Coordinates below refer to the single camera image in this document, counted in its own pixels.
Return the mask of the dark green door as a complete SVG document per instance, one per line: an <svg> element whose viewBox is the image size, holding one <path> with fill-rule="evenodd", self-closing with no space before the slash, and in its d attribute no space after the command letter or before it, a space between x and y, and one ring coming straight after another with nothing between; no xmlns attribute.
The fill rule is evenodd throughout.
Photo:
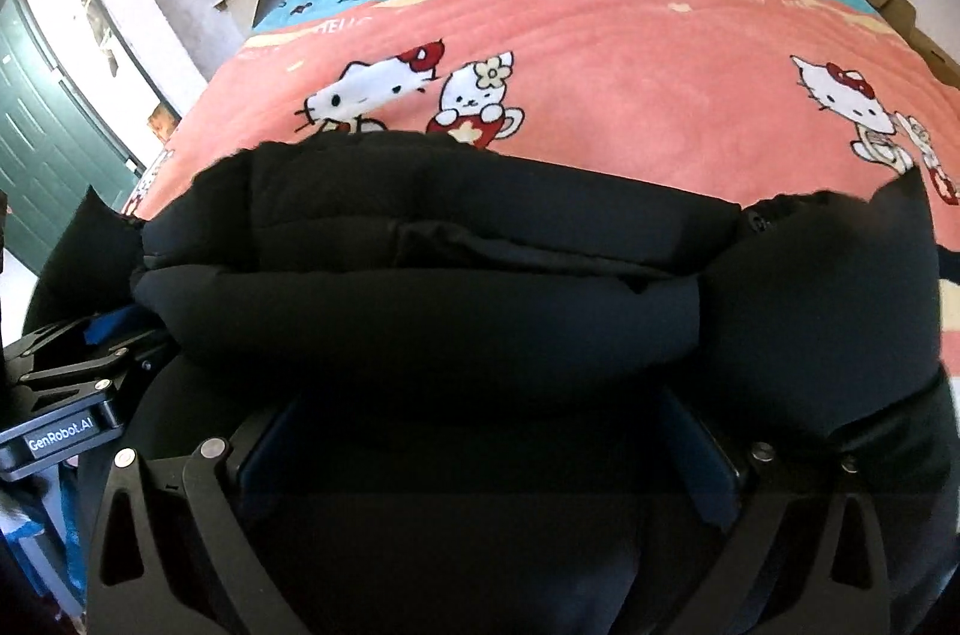
<svg viewBox="0 0 960 635"><path fill-rule="evenodd" d="M143 165L52 64L25 0L2 6L2 191L5 247L41 272L89 190L127 201Z"/></svg>

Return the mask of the dark navy puffer jacket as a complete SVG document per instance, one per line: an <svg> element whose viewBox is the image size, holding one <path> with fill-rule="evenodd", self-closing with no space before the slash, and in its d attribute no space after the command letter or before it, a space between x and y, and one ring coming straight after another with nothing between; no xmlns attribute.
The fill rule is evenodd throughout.
<svg viewBox="0 0 960 635"><path fill-rule="evenodd" d="M926 185L737 206L410 133L76 209L5 373L94 633L952 633Z"/></svg>

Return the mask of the pink striped cartoon blanket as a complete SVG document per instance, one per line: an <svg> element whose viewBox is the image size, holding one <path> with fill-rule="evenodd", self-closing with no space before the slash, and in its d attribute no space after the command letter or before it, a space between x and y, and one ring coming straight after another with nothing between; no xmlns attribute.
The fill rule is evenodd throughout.
<svg viewBox="0 0 960 635"><path fill-rule="evenodd" d="M958 376L958 92L866 0L295 0L140 197L210 376Z"/></svg>

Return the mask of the brown cardboard beside bed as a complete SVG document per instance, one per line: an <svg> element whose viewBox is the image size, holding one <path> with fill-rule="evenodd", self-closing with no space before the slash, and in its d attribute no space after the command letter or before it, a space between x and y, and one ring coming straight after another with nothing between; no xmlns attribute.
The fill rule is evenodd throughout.
<svg viewBox="0 0 960 635"><path fill-rule="evenodd" d="M958 63L916 25L916 9L908 0L866 0L895 32L918 53L935 79L957 89L960 84Z"/></svg>

